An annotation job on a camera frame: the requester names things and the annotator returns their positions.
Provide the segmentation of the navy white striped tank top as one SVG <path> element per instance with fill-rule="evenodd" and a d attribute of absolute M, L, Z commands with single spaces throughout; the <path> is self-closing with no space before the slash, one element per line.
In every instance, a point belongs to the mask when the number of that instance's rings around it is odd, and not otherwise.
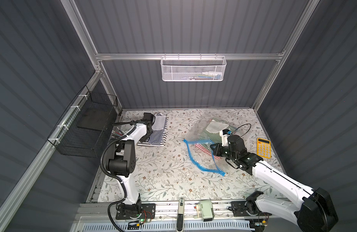
<path fill-rule="evenodd" d="M 141 147 L 163 147 L 167 137 L 168 117 L 161 113 L 155 114 L 152 134 L 145 142 L 139 142 Z"/>

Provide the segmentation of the green white striped tank top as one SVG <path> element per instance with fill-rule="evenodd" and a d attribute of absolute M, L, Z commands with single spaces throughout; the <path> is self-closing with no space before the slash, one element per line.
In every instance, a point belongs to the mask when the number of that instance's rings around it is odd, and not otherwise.
<path fill-rule="evenodd" d="M 220 135 L 220 132 L 222 132 L 224 129 L 228 129 L 229 131 L 233 132 L 236 127 L 232 126 L 226 121 L 213 118 L 204 127 L 199 135 L 198 140 L 211 140 L 214 143 L 221 144 L 222 136 Z"/>

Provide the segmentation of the clear vacuum bag blue zipper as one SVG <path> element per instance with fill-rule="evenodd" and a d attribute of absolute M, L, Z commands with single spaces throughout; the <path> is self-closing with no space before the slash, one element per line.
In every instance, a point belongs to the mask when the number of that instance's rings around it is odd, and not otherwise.
<path fill-rule="evenodd" d="M 218 118 L 203 118 L 196 122 L 183 142 L 186 144 L 192 163 L 201 171 L 225 176 L 228 164 L 221 154 L 228 155 L 226 139 L 230 135 L 239 135 L 246 140 L 252 124 L 244 123 L 234 126 L 232 123 Z"/>

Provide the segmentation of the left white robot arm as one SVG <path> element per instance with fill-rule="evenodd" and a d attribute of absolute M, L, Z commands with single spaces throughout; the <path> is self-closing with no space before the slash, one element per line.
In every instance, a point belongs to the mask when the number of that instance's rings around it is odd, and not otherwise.
<path fill-rule="evenodd" d="M 139 142 L 145 142 L 151 136 L 154 122 L 153 114 L 144 113 L 141 120 L 113 123 L 113 126 L 129 124 L 132 127 L 122 136 L 110 140 L 101 155 L 100 168 L 102 172 L 106 176 L 118 180 L 122 187 L 124 195 L 117 204 L 123 213 L 138 215 L 142 211 L 141 197 L 134 186 L 131 174 L 136 167 L 135 148 Z"/>

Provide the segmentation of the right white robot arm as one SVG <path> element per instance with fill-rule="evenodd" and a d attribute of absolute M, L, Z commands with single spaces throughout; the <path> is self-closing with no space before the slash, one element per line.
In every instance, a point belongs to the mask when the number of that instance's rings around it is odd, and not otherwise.
<path fill-rule="evenodd" d="M 210 146 L 212 154 L 225 158 L 235 169 L 254 176 L 278 190 L 286 201 L 255 191 L 246 198 L 244 209 L 251 216 L 270 213 L 297 225 L 303 232 L 329 232 L 339 217 L 330 194 L 301 184 L 269 165 L 262 157 L 248 152 L 238 135 L 224 135 L 223 142 Z"/>

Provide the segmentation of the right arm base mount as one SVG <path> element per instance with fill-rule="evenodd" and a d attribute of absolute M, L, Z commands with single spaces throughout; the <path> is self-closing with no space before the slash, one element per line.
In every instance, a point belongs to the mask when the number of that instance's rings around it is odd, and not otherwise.
<path fill-rule="evenodd" d="M 245 216 L 271 216 L 272 214 L 267 212 L 262 212 L 255 202 L 252 201 L 232 201 L 228 210 L 233 213 L 235 217 L 245 217 Z"/>

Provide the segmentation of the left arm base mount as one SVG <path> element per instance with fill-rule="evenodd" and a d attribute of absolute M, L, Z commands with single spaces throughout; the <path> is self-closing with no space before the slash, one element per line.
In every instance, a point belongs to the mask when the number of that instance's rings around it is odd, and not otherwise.
<path fill-rule="evenodd" d="M 136 203 L 133 205 L 127 205 L 121 203 L 116 206 L 117 220 L 129 220 L 129 219 L 154 219 L 156 211 L 156 204 L 143 204 Z"/>

